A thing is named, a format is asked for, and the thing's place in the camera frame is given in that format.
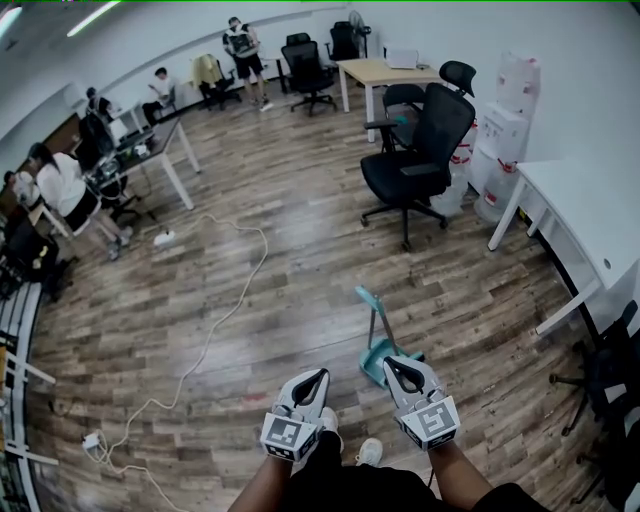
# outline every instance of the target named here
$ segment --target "extension socket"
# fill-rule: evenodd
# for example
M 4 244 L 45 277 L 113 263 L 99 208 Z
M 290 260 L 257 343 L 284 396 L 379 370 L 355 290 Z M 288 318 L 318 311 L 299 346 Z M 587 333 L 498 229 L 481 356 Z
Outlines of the extension socket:
M 82 447 L 85 450 L 91 450 L 91 448 L 95 448 L 99 444 L 100 444 L 100 439 L 98 438 L 98 434 L 96 432 L 89 434 L 87 437 L 85 437 L 82 440 Z
M 155 245 L 156 247 L 165 247 L 172 243 L 175 238 L 175 231 L 165 231 L 164 233 L 160 233 L 153 239 L 153 245 Z

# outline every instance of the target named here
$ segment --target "chair seat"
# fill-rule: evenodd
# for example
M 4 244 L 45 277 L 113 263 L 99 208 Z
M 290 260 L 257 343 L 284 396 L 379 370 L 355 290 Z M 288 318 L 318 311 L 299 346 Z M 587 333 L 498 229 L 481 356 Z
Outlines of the chair seat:
M 327 89 L 333 85 L 333 78 L 321 76 L 312 80 L 291 81 L 291 88 L 304 94 L 309 92 L 317 92 L 323 89 Z
M 420 196 L 428 199 L 442 194 L 447 186 L 445 173 L 438 172 L 425 176 L 406 176 L 400 169 L 428 162 L 414 151 L 378 153 L 360 161 L 362 174 L 369 188 L 378 198 L 389 205 L 402 206 Z

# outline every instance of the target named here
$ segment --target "desk leg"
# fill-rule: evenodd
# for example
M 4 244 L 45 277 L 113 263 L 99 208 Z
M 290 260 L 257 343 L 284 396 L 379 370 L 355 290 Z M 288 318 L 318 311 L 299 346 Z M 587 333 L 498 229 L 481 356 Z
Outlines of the desk leg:
M 167 173 L 167 176 L 169 176 L 173 188 L 176 189 L 176 192 L 180 196 L 180 199 L 182 199 L 184 205 L 187 207 L 187 210 L 193 210 L 193 201 L 191 201 L 189 194 L 187 194 L 187 191 L 184 189 L 180 178 L 178 178 L 178 175 L 176 174 L 176 170 L 173 168 L 173 165 L 171 165 L 171 162 L 169 161 L 169 157 L 166 153 L 162 153 L 160 155 L 160 159 L 162 160 L 162 167 L 164 167 L 164 171 Z
M 60 221 L 58 219 L 56 219 L 53 216 L 53 213 L 51 213 L 49 211 L 49 208 L 47 208 L 46 206 L 42 209 L 42 214 L 47 218 L 47 220 L 49 222 L 51 222 L 51 224 L 53 225 L 54 228 L 56 228 L 58 231 L 60 231 L 60 234 L 65 237 L 67 240 L 71 240 L 71 235 L 69 235 L 69 233 L 67 232 L 67 230 L 64 228 L 64 226 L 60 223 Z
M 136 114 L 137 108 L 138 107 L 133 107 L 131 110 L 129 110 L 129 112 L 131 112 L 131 119 L 133 119 L 133 124 L 135 124 L 138 131 L 142 133 L 144 130 L 142 129 L 142 125 L 140 124 L 140 120 L 138 119 L 138 114 Z
M 513 189 L 513 194 L 511 195 L 511 199 L 509 199 L 509 204 L 507 205 L 507 209 L 504 211 L 504 214 L 502 215 L 502 218 L 498 223 L 498 227 L 493 232 L 493 236 L 491 237 L 491 240 L 489 240 L 488 247 L 490 251 L 495 250 L 495 248 L 498 247 L 498 245 L 500 244 L 500 241 L 502 240 L 504 233 L 507 231 L 507 228 L 509 227 L 509 223 L 511 222 L 511 219 L 513 218 L 513 214 L 516 213 L 516 210 L 518 209 L 518 205 L 520 204 L 520 198 L 524 193 L 525 187 L 526 187 L 525 179 L 522 176 L 520 176 L 520 178 L 518 178 L 518 183 L 516 183 L 516 188 Z
M 596 291 L 598 291 L 599 288 L 600 280 L 596 278 L 591 281 L 584 290 L 582 290 L 578 295 L 571 299 L 565 306 L 556 311 L 553 315 L 551 315 L 538 327 L 536 327 L 536 333 L 538 333 L 539 336 L 544 336 L 549 329 L 555 326 L 560 320 L 566 317 L 580 304 L 589 299 L 589 297 L 591 297 Z
M 184 133 L 184 130 L 182 129 L 182 123 L 178 123 L 177 129 L 178 129 L 178 137 L 180 137 L 180 142 L 182 142 L 184 151 L 185 153 L 187 153 L 187 157 L 189 157 L 189 161 L 193 166 L 193 170 L 196 172 L 200 172 L 201 170 L 200 164 L 198 163 L 198 160 L 196 160 L 196 155 L 193 152 L 193 148 L 191 147 L 191 144 L 189 144 L 189 139 L 187 139 L 187 134 Z
M 373 87 L 370 85 L 364 86 L 364 100 L 367 104 L 367 123 L 372 122 L 374 119 L 373 114 Z M 375 130 L 367 130 L 367 139 L 369 142 L 373 142 L 376 140 L 376 131 Z
M 280 90 L 282 94 L 287 94 L 287 83 L 284 80 L 284 73 L 282 72 L 282 62 L 280 59 L 276 59 L 276 66 L 278 67 L 278 78 L 280 79 Z
M 341 66 L 338 66 L 340 74 L 340 94 L 342 94 L 342 108 L 345 112 L 349 112 L 349 95 L 347 94 L 347 74 Z
M 527 231 L 527 235 L 533 236 L 533 235 L 536 234 L 536 231 L 538 231 L 538 226 L 540 225 L 540 222 L 542 222 L 542 219 L 544 218 L 546 213 L 547 213 L 547 209 L 545 208 L 544 210 L 542 210 L 540 212 L 540 215 L 538 215 L 538 218 L 531 222 L 531 226 L 529 226 L 529 230 Z

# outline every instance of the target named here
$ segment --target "wooden desk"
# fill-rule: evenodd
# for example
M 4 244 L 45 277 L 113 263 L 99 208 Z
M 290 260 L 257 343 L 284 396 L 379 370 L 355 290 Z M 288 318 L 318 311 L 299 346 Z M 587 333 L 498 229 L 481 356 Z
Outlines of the wooden desk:
M 439 82 L 440 75 L 432 68 L 427 69 L 393 69 L 381 59 L 353 59 L 337 62 L 340 71 L 340 91 L 342 106 L 349 112 L 347 95 L 347 74 L 364 85 L 365 103 L 367 106 L 367 122 L 374 120 L 373 87 L 376 85 L 394 84 L 426 84 Z M 375 140 L 375 130 L 368 131 L 369 142 Z

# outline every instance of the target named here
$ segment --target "sneaker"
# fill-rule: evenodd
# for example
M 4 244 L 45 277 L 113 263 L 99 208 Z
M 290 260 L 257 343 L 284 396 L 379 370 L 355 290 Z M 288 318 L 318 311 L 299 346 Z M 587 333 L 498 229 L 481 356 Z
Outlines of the sneaker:
M 120 230 L 120 245 L 122 247 L 126 247 L 131 243 L 131 235 L 133 235 L 133 228 L 131 226 Z
M 111 242 L 107 246 L 107 251 L 110 261 L 116 261 L 120 257 L 120 246 L 117 244 L 117 242 Z
M 260 112 L 266 112 L 270 108 L 273 108 L 273 103 L 271 103 L 265 96 L 264 98 L 262 98 L 262 106 L 260 107 Z
M 378 467 L 382 460 L 382 443 L 380 439 L 370 437 L 360 447 L 360 453 L 356 455 L 356 466 L 368 464 L 374 468 Z
M 338 434 L 338 415 L 333 409 L 330 407 L 323 407 L 322 412 L 320 413 L 320 418 L 322 419 L 322 423 L 324 423 L 325 430 L 333 432 L 340 437 L 340 434 Z M 342 437 L 340 437 L 340 453 L 342 453 L 342 450 L 344 450 L 344 442 L 342 441 Z

